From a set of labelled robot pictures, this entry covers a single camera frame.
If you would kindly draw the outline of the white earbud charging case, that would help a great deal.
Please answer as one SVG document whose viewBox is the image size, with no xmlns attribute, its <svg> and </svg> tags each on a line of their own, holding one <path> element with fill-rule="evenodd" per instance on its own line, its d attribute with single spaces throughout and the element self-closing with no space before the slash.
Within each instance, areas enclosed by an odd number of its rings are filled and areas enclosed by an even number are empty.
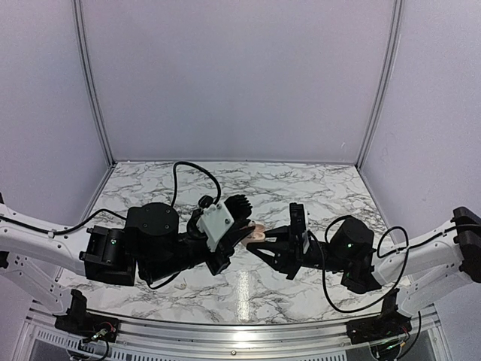
<svg viewBox="0 0 481 361">
<path fill-rule="evenodd" d="M 248 227 L 253 227 L 253 231 L 240 241 L 244 247 L 249 243 L 260 243 L 265 241 L 265 226 L 263 224 L 251 221 Z"/>
</svg>

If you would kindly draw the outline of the black earbud charging case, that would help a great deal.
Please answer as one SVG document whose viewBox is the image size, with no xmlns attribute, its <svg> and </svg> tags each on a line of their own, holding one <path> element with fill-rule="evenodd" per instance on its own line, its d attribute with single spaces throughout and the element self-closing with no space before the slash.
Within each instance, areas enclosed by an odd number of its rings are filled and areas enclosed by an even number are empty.
<svg viewBox="0 0 481 361">
<path fill-rule="evenodd" d="M 213 198 L 211 196 L 205 195 L 198 200 L 198 206 L 203 209 L 209 208 L 212 204 Z"/>
</svg>

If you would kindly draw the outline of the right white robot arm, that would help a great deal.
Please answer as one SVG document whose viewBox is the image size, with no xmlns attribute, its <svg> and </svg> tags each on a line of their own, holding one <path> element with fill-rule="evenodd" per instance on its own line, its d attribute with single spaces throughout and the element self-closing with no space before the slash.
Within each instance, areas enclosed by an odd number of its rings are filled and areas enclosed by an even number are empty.
<svg viewBox="0 0 481 361">
<path fill-rule="evenodd" d="M 264 241 L 247 243 L 247 250 L 275 271 L 293 279 L 300 268 L 341 274 L 341 284 L 356 294 L 380 290 L 389 304 L 373 319 L 372 330 L 387 337 L 425 306 L 463 286 L 480 282 L 480 217 L 464 206 L 436 229 L 403 244 L 386 246 L 353 216 L 337 219 L 339 228 L 319 241 L 307 228 L 304 207 L 294 204 L 291 223 L 265 233 Z"/>
</svg>

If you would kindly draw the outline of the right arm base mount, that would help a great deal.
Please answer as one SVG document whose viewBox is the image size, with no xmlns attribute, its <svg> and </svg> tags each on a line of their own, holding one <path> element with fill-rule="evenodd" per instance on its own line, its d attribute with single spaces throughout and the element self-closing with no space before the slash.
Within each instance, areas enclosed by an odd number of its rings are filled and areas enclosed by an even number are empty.
<svg viewBox="0 0 481 361">
<path fill-rule="evenodd" d="M 346 333 L 351 344 L 367 342 L 375 360 L 397 360 L 410 338 L 411 317 L 398 311 L 398 293 L 399 289 L 395 289 L 387 294 L 377 316 L 346 323 Z"/>
</svg>

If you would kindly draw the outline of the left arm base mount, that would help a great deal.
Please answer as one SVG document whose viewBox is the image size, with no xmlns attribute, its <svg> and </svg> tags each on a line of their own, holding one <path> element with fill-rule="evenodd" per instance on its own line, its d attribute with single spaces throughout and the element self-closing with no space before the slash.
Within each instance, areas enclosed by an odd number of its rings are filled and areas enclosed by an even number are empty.
<svg viewBox="0 0 481 361">
<path fill-rule="evenodd" d="M 71 304 L 62 316 L 56 316 L 55 328 L 73 335 L 82 336 L 77 349 L 82 345 L 103 341 L 104 354 L 98 360 L 106 360 L 110 345 L 116 341 L 120 321 L 115 317 L 92 314 L 87 311 L 87 298 L 79 290 L 71 290 Z"/>
</svg>

